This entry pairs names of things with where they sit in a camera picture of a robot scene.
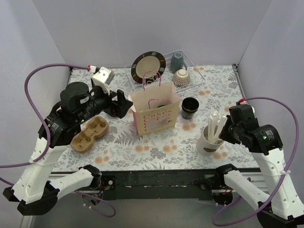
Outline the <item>brown cardboard cup carrier stack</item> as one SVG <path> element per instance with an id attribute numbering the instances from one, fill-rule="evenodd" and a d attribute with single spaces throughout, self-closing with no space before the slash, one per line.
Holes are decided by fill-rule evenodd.
<path id="1" fill-rule="evenodd" d="M 106 134 L 108 128 L 108 122 L 104 118 L 95 116 L 88 121 L 85 128 L 73 138 L 70 146 L 78 153 L 85 153 L 93 147 L 96 139 Z"/>

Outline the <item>paper bag pink handles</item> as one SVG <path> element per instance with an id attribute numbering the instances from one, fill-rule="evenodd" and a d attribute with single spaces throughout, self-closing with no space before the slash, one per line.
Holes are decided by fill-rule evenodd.
<path id="1" fill-rule="evenodd" d="M 154 71 L 143 76 L 154 76 Z M 152 83 L 142 80 L 142 89 L 132 92 L 128 98 L 133 102 L 131 110 L 139 136 L 175 126 L 179 114 L 180 97 L 175 93 L 172 81 L 163 83 L 161 75 Z"/>

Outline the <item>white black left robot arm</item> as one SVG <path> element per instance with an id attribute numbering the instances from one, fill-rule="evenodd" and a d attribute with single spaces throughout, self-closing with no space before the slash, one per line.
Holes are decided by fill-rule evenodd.
<path id="1" fill-rule="evenodd" d="M 57 180 L 49 180 L 55 164 L 72 139 L 81 131 L 81 124 L 105 112 L 122 119 L 133 103 L 122 90 L 105 92 L 94 85 L 90 90 L 83 82 L 74 82 L 60 93 L 56 103 L 41 126 L 29 165 L 20 179 L 3 191 L 8 201 L 18 202 L 23 216 L 48 213 L 63 196 L 88 187 L 96 190 L 101 184 L 101 172 L 92 165 Z"/>

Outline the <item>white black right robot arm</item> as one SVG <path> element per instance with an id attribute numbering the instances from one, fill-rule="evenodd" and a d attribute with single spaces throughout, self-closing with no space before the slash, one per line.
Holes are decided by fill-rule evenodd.
<path id="1" fill-rule="evenodd" d="M 260 126 L 253 107 L 238 104 L 229 109 L 227 121 L 219 137 L 231 144 L 242 144 L 256 160 L 264 177 L 268 194 L 261 191 L 232 164 L 219 166 L 215 184 L 232 188 L 254 210 L 264 228 L 295 228 L 304 223 L 301 202 L 284 158 L 283 143 L 272 125 Z"/>

